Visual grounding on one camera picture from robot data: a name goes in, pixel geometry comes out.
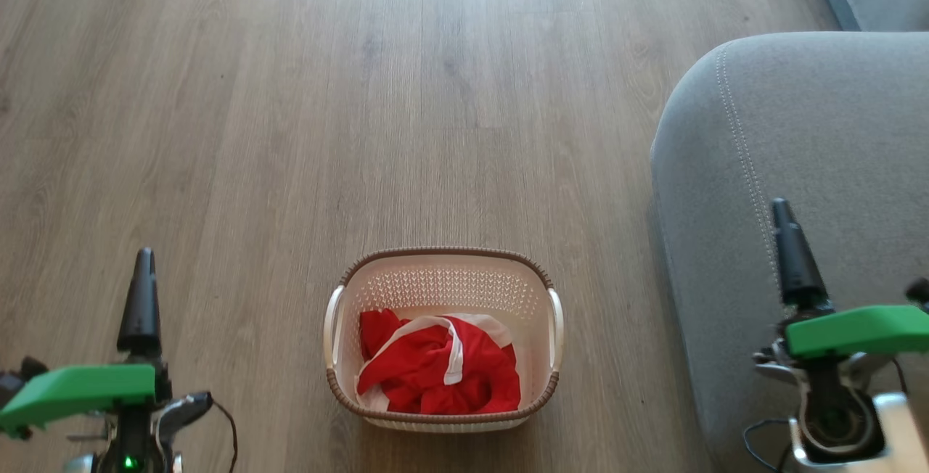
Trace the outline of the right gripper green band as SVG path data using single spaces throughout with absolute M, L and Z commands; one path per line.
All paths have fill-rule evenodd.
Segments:
M 781 304 L 829 310 L 830 299 L 809 241 L 784 198 L 771 202 Z M 929 305 L 929 280 L 905 290 L 910 303 Z M 783 461 L 924 461 L 927 438 L 905 386 L 869 392 L 872 375 L 899 366 L 902 353 L 927 351 L 927 314 L 915 305 L 867 305 L 792 318 L 772 344 L 754 354 L 754 370 L 796 388 Z

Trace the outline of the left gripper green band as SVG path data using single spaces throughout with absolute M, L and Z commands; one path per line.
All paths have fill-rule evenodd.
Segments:
M 160 358 L 160 307 L 154 252 L 143 247 L 126 295 L 117 350 Z M 36 429 L 72 416 L 102 416 L 100 435 L 72 435 L 72 441 L 103 440 L 97 458 L 179 458 L 173 440 L 215 407 L 209 391 L 173 399 L 165 363 L 73 365 L 49 369 L 30 356 L 19 369 L 2 370 L 2 434 L 29 440 Z

